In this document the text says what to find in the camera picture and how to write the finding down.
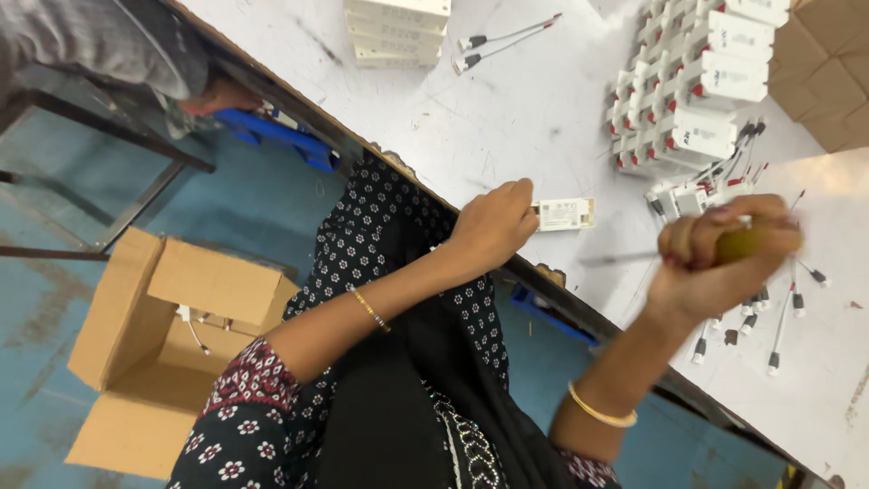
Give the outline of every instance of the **woman's left hand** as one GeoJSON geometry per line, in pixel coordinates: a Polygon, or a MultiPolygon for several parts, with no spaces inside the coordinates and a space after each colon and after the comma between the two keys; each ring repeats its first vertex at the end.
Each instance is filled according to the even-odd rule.
{"type": "Polygon", "coordinates": [[[504,265],[537,231],[540,220],[531,208],[533,190],[528,178],[507,182],[461,210],[446,245],[470,268],[471,277],[504,265]]]}

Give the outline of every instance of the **white work surface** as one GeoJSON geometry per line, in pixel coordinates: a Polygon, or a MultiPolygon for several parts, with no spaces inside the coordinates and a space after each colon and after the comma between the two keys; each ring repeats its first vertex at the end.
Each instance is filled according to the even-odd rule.
{"type": "MultiPolygon", "coordinates": [[[[567,289],[620,328],[642,306],[653,263],[586,269],[581,258],[654,249],[658,224],[642,194],[649,183],[614,171],[602,130],[607,83],[634,54],[641,0],[455,0],[443,59],[432,70],[360,70],[339,0],[178,0],[259,64],[362,139],[394,151],[431,191],[461,208],[479,193],[529,177],[534,198],[594,197],[593,230],[536,235],[520,250],[532,264],[567,274],[567,289]],[[455,41],[499,35],[563,12],[552,29],[482,61],[461,77],[450,65],[455,41]]],[[[492,49],[483,46],[483,51],[492,49]]],[[[810,264],[836,281],[821,290],[800,271],[809,316],[791,320],[778,378],[766,375],[785,274],[771,284],[776,309],[750,338],[709,340],[706,364],[690,363],[692,344],[673,367],[775,445],[824,479],[869,485],[869,265],[863,252],[869,214],[866,154],[823,157],[801,126],[767,99],[754,164],[769,161],[760,190],[793,200],[807,188],[810,264]]],[[[725,328],[738,327],[735,311],[725,328]]]]}

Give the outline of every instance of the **gold bangle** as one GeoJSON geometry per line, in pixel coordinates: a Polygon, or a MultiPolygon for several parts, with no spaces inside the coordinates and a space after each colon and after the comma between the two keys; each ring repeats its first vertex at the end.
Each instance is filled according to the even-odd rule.
{"type": "Polygon", "coordinates": [[[381,319],[380,316],[377,315],[377,313],[375,312],[374,309],[371,309],[371,306],[368,305],[367,302],[365,302],[365,299],[362,297],[362,294],[360,294],[359,291],[357,291],[356,288],[355,288],[354,286],[352,286],[352,285],[350,286],[350,291],[353,292],[353,293],[356,295],[356,298],[359,299],[359,304],[362,304],[362,307],[364,307],[365,310],[368,311],[368,314],[370,314],[371,317],[375,319],[375,322],[376,322],[376,323],[377,323],[377,324],[378,324],[378,325],[379,325],[379,326],[380,326],[380,327],[381,327],[385,332],[390,332],[390,331],[392,331],[392,328],[390,328],[389,325],[387,325],[386,322],[385,322],[383,319],[381,319]]]}
{"type": "Polygon", "coordinates": [[[567,382],[567,390],[570,391],[570,395],[574,398],[576,404],[580,405],[583,411],[587,412],[589,416],[597,419],[604,425],[610,425],[614,428],[630,428],[631,426],[637,424],[637,412],[635,410],[631,411],[631,413],[624,418],[616,418],[615,416],[600,414],[599,412],[592,409],[591,406],[582,402],[582,399],[580,399],[580,397],[576,395],[573,382],[567,382]]]}

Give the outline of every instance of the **woman's right hand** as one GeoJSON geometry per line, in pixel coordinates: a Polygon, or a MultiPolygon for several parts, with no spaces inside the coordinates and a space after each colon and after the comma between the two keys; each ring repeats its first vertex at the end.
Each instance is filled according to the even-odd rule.
{"type": "Polygon", "coordinates": [[[693,328],[758,293],[788,255],[802,245],[799,227],[789,220],[785,203],[776,195],[735,198],[700,217],[683,217],[668,224],[658,238],[664,263],[649,287],[647,308],[693,328]],[[757,230],[757,250],[746,258],[715,265],[720,236],[744,227],[740,216],[751,216],[757,230]]]}
{"type": "Polygon", "coordinates": [[[533,190],[528,178],[507,182],[461,210],[445,245],[471,278],[504,265],[537,231],[533,190]]]}

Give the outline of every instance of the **blue floor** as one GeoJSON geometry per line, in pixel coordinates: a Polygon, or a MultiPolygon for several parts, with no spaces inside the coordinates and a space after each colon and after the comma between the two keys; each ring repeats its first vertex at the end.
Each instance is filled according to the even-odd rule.
{"type": "MultiPolygon", "coordinates": [[[[70,87],[61,92],[88,103],[70,87]]],[[[343,182],[309,168],[291,151],[269,144],[255,148],[223,132],[185,141],[183,147],[218,171],[185,170],[138,225],[261,254],[295,266],[297,281],[303,281],[313,263],[316,227],[341,195],[343,182]]],[[[166,163],[44,113],[0,143],[0,168],[37,169],[59,178],[108,216],[166,163]]],[[[100,218],[61,198],[26,187],[9,192],[82,238],[95,239],[104,227],[100,218]]],[[[5,244],[74,249],[3,198],[0,189],[0,245],[5,244]]],[[[0,489],[162,486],[153,479],[63,464],[96,399],[66,362],[103,267],[0,258],[0,489]]],[[[511,392],[545,430],[567,380],[581,373],[591,356],[583,344],[511,306],[508,290],[499,288],[497,304],[511,359],[511,392]]],[[[625,487],[773,489],[784,470],[781,459],[661,399],[647,399],[639,415],[616,464],[625,487]]]]}

